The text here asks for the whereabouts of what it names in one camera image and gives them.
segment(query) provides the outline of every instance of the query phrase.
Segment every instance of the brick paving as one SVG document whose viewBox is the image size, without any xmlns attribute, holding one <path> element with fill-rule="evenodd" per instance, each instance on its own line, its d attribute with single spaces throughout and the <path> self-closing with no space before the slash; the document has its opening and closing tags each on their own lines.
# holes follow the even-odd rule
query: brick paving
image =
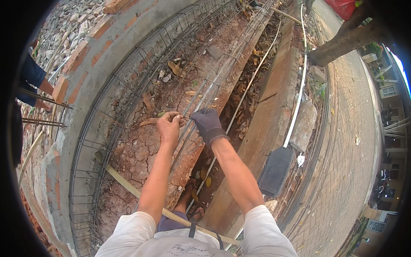
<svg viewBox="0 0 411 257">
<path fill-rule="evenodd" d="M 323 1 L 314 3 L 322 36 L 331 39 L 341 23 Z M 334 256 L 350 232 L 366 201 L 379 144 L 370 87 L 356 51 L 329 65 L 332 94 L 329 124 L 311 184 L 319 181 L 310 204 L 297 212 L 284 234 L 300 257 Z M 357 146 L 356 135 L 360 138 Z M 310 185 L 303 205 L 313 187 Z M 304 211 L 302 219 L 299 214 Z"/>
</svg>

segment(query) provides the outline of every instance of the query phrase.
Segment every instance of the gloved hand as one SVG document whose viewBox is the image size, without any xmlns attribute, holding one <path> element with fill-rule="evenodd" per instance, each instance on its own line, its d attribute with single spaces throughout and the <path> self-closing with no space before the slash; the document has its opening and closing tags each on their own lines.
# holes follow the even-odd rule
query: gloved hand
<svg viewBox="0 0 411 257">
<path fill-rule="evenodd" d="M 206 145 L 218 137 L 228 139 L 226 132 L 221 128 L 218 112 L 214 108 L 201 109 L 190 115 L 190 119 L 194 120 L 199 129 L 199 134 L 203 137 Z"/>
</svg>

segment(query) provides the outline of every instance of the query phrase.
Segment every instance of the green plant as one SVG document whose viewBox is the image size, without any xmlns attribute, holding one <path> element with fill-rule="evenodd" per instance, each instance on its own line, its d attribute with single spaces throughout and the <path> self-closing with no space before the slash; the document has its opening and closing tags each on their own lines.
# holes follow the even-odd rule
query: green plant
<svg viewBox="0 0 411 257">
<path fill-rule="evenodd" d="M 381 58 L 381 54 L 383 52 L 383 47 L 377 44 L 376 42 L 372 42 L 365 46 L 369 53 L 374 53 L 377 58 Z"/>
</svg>

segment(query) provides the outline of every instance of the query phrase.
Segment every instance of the bare hand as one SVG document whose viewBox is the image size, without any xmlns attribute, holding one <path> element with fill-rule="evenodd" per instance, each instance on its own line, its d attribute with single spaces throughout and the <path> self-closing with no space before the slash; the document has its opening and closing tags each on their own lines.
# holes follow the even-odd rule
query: bare hand
<svg viewBox="0 0 411 257">
<path fill-rule="evenodd" d="M 169 144 L 172 147 L 177 146 L 180 128 L 184 126 L 185 120 L 178 111 L 166 112 L 157 121 L 157 130 L 160 133 L 161 144 Z"/>
</svg>

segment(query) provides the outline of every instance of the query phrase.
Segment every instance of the shorts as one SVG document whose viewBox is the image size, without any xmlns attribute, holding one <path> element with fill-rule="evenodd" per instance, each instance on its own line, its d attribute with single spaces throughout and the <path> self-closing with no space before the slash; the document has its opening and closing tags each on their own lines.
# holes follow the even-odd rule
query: shorts
<svg viewBox="0 0 411 257">
<path fill-rule="evenodd" d="M 172 211 L 172 213 L 188 221 L 187 216 L 181 211 Z M 175 229 L 185 229 L 185 228 L 188 228 L 188 227 L 174 220 L 170 220 L 164 215 L 161 215 L 161 219 L 157 227 L 157 232 L 170 231 L 170 230 L 175 230 Z"/>
<path fill-rule="evenodd" d="M 36 88 L 39 88 L 45 76 L 46 72 L 36 64 L 33 58 L 31 58 L 30 54 L 27 54 L 23 66 L 21 67 L 20 81 L 18 83 L 18 86 L 37 94 L 37 89 L 33 88 L 29 84 L 32 84 Z M 20 101 L 31 106 L 36 105 L 37 99 L 30 95 L 26 95 L 23 92 L 18 92 L 17 98 Z"/>
</svg>

